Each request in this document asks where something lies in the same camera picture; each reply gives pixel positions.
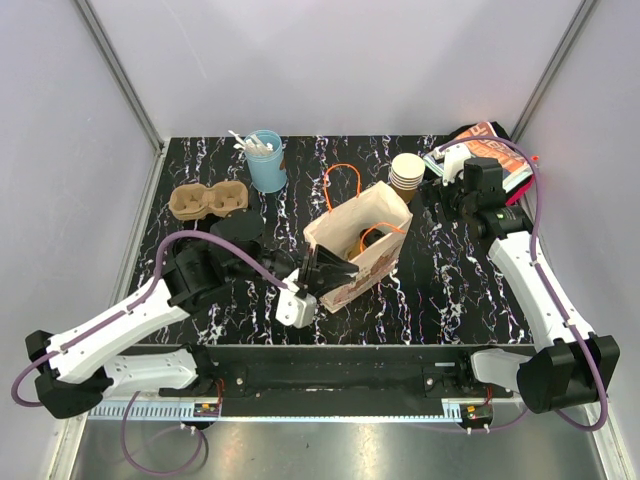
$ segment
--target paper cup stack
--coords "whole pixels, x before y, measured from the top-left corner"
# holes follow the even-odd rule
[[[424,177],[424,170],[424,160],[413,153],[401,153],[391,162],[391,187],[405,203],[409,203],[416,194]]]

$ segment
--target metal floor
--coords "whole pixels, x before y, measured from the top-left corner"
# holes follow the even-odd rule
[[[514,405],[496,405],[494,423],[515,415]],[[128,423],[129,450],[167,426]],[[151,478],[124,461],[119,431],[119,422],[87,423],[73,479]],[[196,466],[177,478],[605,479],[592,435],[569,427],[552,413],[529,415],[513,429],[489,436],[434,433],[409,424],[225,422],[210,427],[206,436],[206,461],[201,453]],[[187,432],[171,432],[134,458],[151,469],[177,468],[192,455],[196,443]]]

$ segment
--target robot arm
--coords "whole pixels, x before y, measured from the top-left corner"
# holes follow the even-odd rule
[[[310,324],[316,297],[348,283],[358,271],[356,265],[320,245],[308,249],[296,268],[289,253],[262,248],[264,222],[256,212],[236,212],[215,224],[211,233],[259,262],[277,282],[276,318],[285,325],[301,328]],[[119,353],[154,331],[209,308],[228,294],[234,278],[258,277],[254,269],[220,246],[203,239],[178,240],[168,252],[159,279],[149,280],[83,325],[57,335],[37,331],[27,337],[32,361],[53,355],[38,367],[38,398],[54,417],[68,418],[90,410],[104,398],[137,391],[160,391],[165,396],[212,392],[218,375],[204,346],[188,345],[158,355]],[[77,341],[82,335],[85,338]]]
[[[531,221],[519,206],[505,206],[502,167],[495,159],[472,158],[460,144],[436,151],[444,155],[446,179],[424,191],[432,206],[439,205],[448,220],[470,226],[493,263],[504,274],[531,327],[537,354],[533,357],[489,348],[470,358],[474,380],[520,393],[534,413],[591,403],[598,399],[585,354],[570,327],[585,341],[605,390],[620,351],[611,336],[598,337],[564,293],[542,254],[531,261]],[[565,321],[537,269],[569,312]]]

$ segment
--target book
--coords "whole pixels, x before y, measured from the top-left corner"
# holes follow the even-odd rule
[[[455,138],[459,139],[479,135],[498,137],[491,123],[480,122],[468,128]],[[502,186],[505,192],[507,192],[507,198],[510,200],[513,200],[510,197],[515,194],[518,194],[518,197],[521,196],[524,190],[531,186],[530,179],[533,176],[531,167],[522,155],[514,152],[505,144],[493,140],[471,140],[470,142],[466,142],[465,145],[474,157],[495,158],[500,162],[503,170]],[[431,153],[423,157],[424,162],[429,170],[439,177],[442,177],[444,175],[444,158],[435,160]]]

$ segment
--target paper bag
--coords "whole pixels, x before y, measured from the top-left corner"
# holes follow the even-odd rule
[[[304,238],[313,247],[320,244],[334,254],[347,258],[348,251],[358,241],[362,230],[386,222],[407,231],[412,218],[413,215],[398,194],[386,183],[378,182],[307,225]],[[380,227],[382,232],[389,230]],[[395,268],[405,237],[404,233],[389,231],[353,258],[351,263],[360,267],[354,281],[324,295],[320,299],[322,304],[335,313],[382,280]]]

